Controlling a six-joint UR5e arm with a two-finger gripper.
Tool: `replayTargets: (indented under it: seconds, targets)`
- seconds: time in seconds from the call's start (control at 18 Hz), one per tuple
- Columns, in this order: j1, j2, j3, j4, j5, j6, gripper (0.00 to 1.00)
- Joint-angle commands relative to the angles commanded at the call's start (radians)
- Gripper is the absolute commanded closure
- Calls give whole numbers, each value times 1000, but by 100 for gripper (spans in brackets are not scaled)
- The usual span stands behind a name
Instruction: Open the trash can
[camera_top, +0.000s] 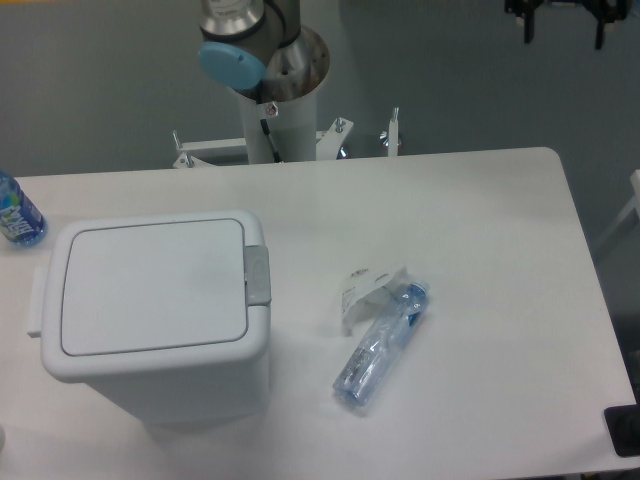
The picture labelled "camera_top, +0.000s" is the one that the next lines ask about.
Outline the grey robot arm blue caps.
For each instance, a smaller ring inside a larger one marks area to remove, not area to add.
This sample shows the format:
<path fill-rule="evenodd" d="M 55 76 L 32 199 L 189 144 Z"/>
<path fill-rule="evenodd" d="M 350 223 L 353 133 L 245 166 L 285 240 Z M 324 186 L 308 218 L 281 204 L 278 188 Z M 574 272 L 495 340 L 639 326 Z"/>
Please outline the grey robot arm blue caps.
<path fill-rule="evenodd" d="M 301 23 L 298 1 L 203 1 L 199 28 L 204 72 L 259 104 L 304 97 L 329 72 L 328 47 Z"/>

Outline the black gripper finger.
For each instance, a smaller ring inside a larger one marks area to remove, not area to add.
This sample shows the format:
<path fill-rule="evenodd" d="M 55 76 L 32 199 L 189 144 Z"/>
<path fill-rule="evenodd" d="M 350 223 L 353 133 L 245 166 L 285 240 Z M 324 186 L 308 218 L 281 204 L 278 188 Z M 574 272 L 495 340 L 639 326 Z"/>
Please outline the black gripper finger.
<path fill-rule="evenodd" d="M 543 4 L 542 0 L 505 0 L 504 12 L 512 14 L 520 21 L 524 33 L 524 43 L 530 44 L 535 36 L 535 11 Z"/>
<path fill-rule="evenodd" d="M 628 0 L 584 0 L 584 8 L 596 19 L 595 49 L 601 50 L 605 39 L 605 26 L 625 20 L 629 14 Z"/>

